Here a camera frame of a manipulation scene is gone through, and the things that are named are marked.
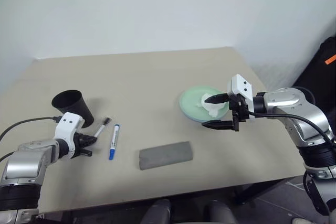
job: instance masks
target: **white wall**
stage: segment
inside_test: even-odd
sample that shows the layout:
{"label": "white wall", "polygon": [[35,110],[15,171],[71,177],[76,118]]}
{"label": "white wall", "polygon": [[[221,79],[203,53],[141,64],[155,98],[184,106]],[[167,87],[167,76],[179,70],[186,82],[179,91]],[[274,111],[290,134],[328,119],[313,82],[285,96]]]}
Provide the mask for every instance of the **white wall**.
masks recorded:
{"label": "white wall", "polygon": [[0,12],[0,89],[31,58],[222,46],[273,89],[336,30],[334,0],[0,0]]}

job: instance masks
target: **beige table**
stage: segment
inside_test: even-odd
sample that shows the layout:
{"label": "beige table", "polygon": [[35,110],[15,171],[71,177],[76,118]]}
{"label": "beige table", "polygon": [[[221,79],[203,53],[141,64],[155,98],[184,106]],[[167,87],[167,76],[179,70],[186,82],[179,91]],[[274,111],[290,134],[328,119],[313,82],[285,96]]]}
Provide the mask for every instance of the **beige table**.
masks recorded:
{"label": "beige table", "polygon": [[[148,199],[301,175],[303,161],[276,120],[241,123],[240,131],[216,131],[186,118],[181,92],[195,85],[226,91],[240,73],[265,87],[232,48],[47,59],[32,64],[0,99],[0,131],[24,119],[60,113],[52,98],[67,89],[83,93],[95,117],[121,125],[117,152],[108,160],[112,126],[91,147],[92,157],[59,161],[47,169],[41,212]],[[53,121],[14,128],[0,143],[0,155],[20,143],[51,138]],[[190,141],[194,160],[139,170],[139,150]],[[3,171],[5,162],[0,164]]]}

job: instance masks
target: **gray sponge block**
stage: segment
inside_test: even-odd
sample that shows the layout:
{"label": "gray sponge block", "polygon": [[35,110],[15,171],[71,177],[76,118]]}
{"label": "gray sponge block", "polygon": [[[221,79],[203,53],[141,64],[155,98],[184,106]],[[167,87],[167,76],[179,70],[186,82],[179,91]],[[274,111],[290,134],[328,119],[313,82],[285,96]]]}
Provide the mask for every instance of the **gray sponge block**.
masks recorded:
{"label": "gray sponge block", "polygon": [[168,144],[140,150],[140,170],[193,160],[189,142]]}

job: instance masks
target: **orange label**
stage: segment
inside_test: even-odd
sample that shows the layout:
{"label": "orange label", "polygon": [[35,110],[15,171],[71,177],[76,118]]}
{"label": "orange label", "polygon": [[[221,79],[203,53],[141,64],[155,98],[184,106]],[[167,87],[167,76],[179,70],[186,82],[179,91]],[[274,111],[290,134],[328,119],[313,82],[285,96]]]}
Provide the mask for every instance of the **orange label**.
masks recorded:
{"label": "orange label", "polygon": [[325,64],[329,65],[330,63],[332,63],[335,60],[336,60],[336,55],[331,56],[328,60],[325,61]]}

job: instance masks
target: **marker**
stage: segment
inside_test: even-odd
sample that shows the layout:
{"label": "marker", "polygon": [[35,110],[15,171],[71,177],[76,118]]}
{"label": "marker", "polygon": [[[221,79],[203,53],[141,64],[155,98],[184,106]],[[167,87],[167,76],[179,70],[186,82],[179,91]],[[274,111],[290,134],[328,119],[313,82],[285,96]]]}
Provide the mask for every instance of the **marker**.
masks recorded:
{"label": "marker", "polygon": [[99,127],[97,132],[95,133],[94,137],[98,137],[100,135],[100,133],[103,131],[103,129],[105,128],[105,126],[108,125],[109,122],[111,122],[111,121],[112,121],[112,119],[105,118],[105,120],[103,121],[103,123],[101,124],[101,126]]}
{"label": "marker", "polygon": [[113,160],[114,157],[114,152],[116,151],[116,146],[117,146],[117,140],[118,140],[118,135],[119,135],[119,128],[120,125],[115,124],[114,125],[114,130],[113,130],[113,137],[111,141],[111,148],[110,148],[110,158],[109,160]]}

